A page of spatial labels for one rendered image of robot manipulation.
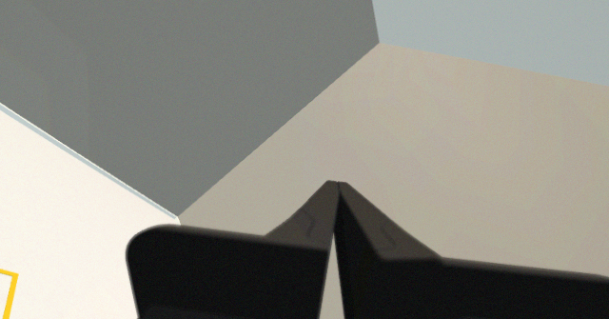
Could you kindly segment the yellow rectangular outline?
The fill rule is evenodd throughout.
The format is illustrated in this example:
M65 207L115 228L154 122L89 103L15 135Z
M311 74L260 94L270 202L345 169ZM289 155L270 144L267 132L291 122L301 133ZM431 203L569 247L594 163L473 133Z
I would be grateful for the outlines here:
M3 319L10 319L10 309L11 309L11 305L12 305L12 301L13 301L13 297L14 297L14 291L15 291L15 287L16 287L16 283L17 283L17 279L19 274L18 273L13 273L13 272L9 272L6 270L2 270L0 269L0 273L4 273L4 274L8 274L11 275L11 285L10 285L10 291L7 297L7 304L4 310L4 314L3 314Z

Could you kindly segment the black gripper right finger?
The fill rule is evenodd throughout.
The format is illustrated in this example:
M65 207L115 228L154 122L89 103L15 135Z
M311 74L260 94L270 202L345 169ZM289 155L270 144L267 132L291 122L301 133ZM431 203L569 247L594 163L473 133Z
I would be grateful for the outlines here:
M609 319L608 276L444 258L338 188L344 319Z

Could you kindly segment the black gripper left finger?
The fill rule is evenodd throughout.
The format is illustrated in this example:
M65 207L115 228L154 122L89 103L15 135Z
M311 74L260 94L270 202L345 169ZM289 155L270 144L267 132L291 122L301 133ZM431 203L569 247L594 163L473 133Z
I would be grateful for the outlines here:
M320 319L340 192L327 180L292 216L255 235L179 224L127 243L137 318L148 305L248 319Z

